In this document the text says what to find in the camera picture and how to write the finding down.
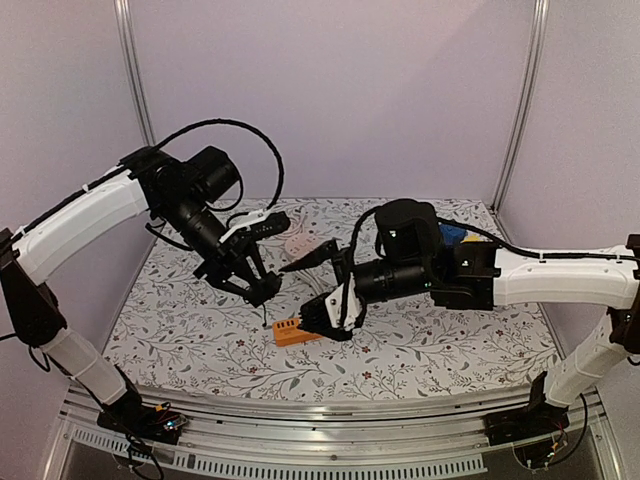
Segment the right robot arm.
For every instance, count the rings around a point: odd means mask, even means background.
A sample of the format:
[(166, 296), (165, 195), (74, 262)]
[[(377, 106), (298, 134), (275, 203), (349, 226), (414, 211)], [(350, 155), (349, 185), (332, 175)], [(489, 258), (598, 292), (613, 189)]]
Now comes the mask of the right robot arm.
[(475, 242), (446, 242), (447, 220), (434, 206), (397, 199), (369, 210), (377, 256), (357, 263), (355, 247), (328, 240), (288, 265), (330, 262), (337, 286), (304, 304), (303, 330), (346, 341), (369, 305), (428, 294), (437, 306), (484, 310), (534, 303), (602, 305), (590, 335), (559, 365), (532, 382), (528, 403), (485, 416), (491, 445), (566, 428), (569, 406), (614, 366), (639, 351), (639, 239), (596, 251), (527, 250), (481, 232)]

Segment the yellow cube socket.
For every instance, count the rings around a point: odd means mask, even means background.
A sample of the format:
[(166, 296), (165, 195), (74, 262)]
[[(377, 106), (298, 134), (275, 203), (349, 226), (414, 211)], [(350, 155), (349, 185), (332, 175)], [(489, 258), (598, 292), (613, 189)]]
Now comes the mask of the yellow cube socket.
[(487, 242), (487, 239), (483, 236), (477, 234), (468, 234), (463, 240), (463, 243), (472, 243), (472, 242)]

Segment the pink round socket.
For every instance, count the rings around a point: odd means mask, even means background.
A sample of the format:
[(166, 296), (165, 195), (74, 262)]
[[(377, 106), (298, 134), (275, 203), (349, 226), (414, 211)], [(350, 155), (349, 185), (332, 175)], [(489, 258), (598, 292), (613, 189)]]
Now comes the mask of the pink round socket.
[(297, 260), (317, 248), (320, 243), (314, 226), (294, 230), (286, 235), (284, 241), (285, 258), (288, 261)]

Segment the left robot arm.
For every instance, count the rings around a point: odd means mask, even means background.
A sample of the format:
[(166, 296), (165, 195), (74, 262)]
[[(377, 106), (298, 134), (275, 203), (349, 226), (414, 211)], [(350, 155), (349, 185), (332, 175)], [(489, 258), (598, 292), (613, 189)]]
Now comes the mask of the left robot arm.
[[(30, 222), (144, 143), (135, 121), (1, 119), (1, 224)], [(136, 218), (73, 256), (50, 279), (71, 327), (103, 347), (151, 237)], [(1, 346), (1, 444), (40, 447), (67, 381), (42, 372), (16, 341)]]

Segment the black power adapter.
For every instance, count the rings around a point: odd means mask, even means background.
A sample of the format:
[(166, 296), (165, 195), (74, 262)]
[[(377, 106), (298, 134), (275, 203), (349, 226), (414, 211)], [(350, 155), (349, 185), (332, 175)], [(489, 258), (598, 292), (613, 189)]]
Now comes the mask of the black power adapter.
[(282, 278), (279, 275), (270, 275), (260, 279), (255, 286), (251, 288), (249, 302), (254, 307), (260, 307), (268, 302), (280, 291)]

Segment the orange power strip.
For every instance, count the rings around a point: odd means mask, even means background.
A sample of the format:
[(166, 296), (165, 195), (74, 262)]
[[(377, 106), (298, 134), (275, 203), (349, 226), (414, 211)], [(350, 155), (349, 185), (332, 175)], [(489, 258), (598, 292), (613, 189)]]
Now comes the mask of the orange power strip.
[(272, 332), (275, 344), (278, 347), (302, 344), (322, 338), (320, 334), (302, 330), (300, 328), (299, 318), (290, 318), (274, 322), (272, 324)]

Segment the blue cube socket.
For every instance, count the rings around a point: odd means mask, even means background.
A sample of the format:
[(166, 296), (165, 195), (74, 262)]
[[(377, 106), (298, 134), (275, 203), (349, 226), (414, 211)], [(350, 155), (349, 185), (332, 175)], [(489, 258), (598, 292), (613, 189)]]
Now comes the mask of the blue cube socket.
[(467, 236), (467, 230), (463, 227), (440, 223), (439, 229), (446, 246), (458, 245), (464, 241)]

